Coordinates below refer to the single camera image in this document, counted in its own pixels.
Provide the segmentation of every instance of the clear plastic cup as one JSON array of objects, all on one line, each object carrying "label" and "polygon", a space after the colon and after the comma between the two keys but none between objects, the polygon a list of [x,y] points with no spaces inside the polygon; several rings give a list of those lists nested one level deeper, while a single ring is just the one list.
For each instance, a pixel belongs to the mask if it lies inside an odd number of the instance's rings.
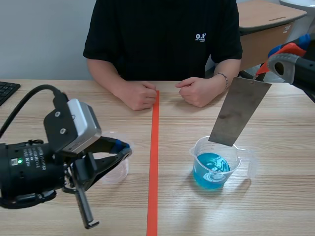
[{"label": "clear plastic cup", "polygon": [[197,141],[190,149],[194,157],[193,177],[204,188],[220,188],[242,162],[249,162],[248,178],[253,178],[258,161],[253,151],[209,142],[209,136]]},{"label": "clear plastic cup", "polygon": [[[128,141],[124,134],[106,131],[106,132],[102,133],[102,136],[108,137],[108,138],[119,139],[125,143],[128,143],[130,145],[130,148],[133,151],[133,146],[134,146],[133,143]],[[101,158],[112,156],[112,155],[113,154],[100,152],[100,153],[94,153],[94,158],[95,159],[101,159]],[[105,176],[103,176],[101,178],[103,184],[116,184],[116,183],[123,181],[129,173],[129,158],[130,157],[128,157],[127,159],[122,161],[116,168],[114,168],[109,173],[107,173]]]}]

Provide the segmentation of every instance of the bracelet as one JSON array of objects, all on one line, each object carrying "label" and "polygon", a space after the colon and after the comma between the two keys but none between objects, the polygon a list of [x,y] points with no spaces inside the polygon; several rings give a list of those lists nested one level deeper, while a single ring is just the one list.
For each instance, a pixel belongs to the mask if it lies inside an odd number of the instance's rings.
[{"label": "bracelet", "polygon": [[223,75],[223,76],[224,76],[226,85],[225,85],[225,89],[224,89],[223,92],[225,92],[225,91],[227,90],[227,87],[228,87],[228,79],[227,79],[227,76],[226,76],[224,73],[222,73],[222,72],[218,72],[216,75]]}]

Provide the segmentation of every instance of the hand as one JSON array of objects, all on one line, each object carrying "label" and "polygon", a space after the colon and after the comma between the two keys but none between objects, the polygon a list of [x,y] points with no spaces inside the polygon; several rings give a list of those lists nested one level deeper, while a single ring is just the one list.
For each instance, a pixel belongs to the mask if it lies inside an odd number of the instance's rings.
[{"label": "hand", "polygon": [[225,86],[226,81],[221,75],[210,79],[191,77],[176,85],[177,88],[181,88],[179,94],[186,102],[200,108],[221,94]]},{"label": "hand", "polygon": [[116,96],[134,111],[153,107],[156,102],[156,86],[146,82],[123,83]]}]

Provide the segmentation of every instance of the gray wall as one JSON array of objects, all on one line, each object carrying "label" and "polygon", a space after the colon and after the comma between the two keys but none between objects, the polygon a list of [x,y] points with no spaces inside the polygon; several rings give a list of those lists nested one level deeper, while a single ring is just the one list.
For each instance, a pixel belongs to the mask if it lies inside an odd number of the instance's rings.
[{"label": "gray wall", "polygon": [[0,78],[90,79],[84,43],[95,0],[0,0]]}]

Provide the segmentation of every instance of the metal plate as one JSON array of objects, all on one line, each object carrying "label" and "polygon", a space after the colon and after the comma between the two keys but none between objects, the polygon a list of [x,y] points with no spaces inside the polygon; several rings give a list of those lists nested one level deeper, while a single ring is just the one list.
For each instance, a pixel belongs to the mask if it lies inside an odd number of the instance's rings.
[{"label": "metal plate", "polygon": [[233,146],[271,84],[235,77],[209,141]]}]

